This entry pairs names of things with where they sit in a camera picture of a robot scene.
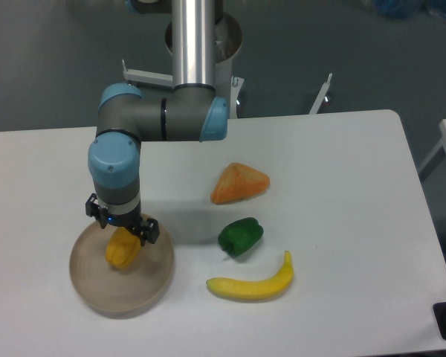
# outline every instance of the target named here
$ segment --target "orange cheese wedge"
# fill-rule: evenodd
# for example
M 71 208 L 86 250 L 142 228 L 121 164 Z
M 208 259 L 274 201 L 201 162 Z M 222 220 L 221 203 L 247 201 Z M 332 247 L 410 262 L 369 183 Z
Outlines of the orange cheese wedge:
M 252 167 L 233 162 L 228 165 L 211 193 L 215 205 L 250 199 L 266 191 L 269 176 Z

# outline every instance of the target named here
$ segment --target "gray floor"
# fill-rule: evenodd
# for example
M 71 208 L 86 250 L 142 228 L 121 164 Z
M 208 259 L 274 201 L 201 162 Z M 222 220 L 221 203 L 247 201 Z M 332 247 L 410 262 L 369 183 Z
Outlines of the gray floor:
M 225 0 L 244 43 L 243 117 L 304 114 L 328 73 L 329 112 L 392 109 L 419 164 L 446 118 L 446 24 L 421 12 L 389 21 L 359 0 Z M 171 72 L 169 15 L 123 0 L 0 1 L 0 131 L 93 126 L 102 90 L 128 67 Z M 161 96 L 148 90 L 148 96 Z M 446 237 L 446 164 L 424 186 Z

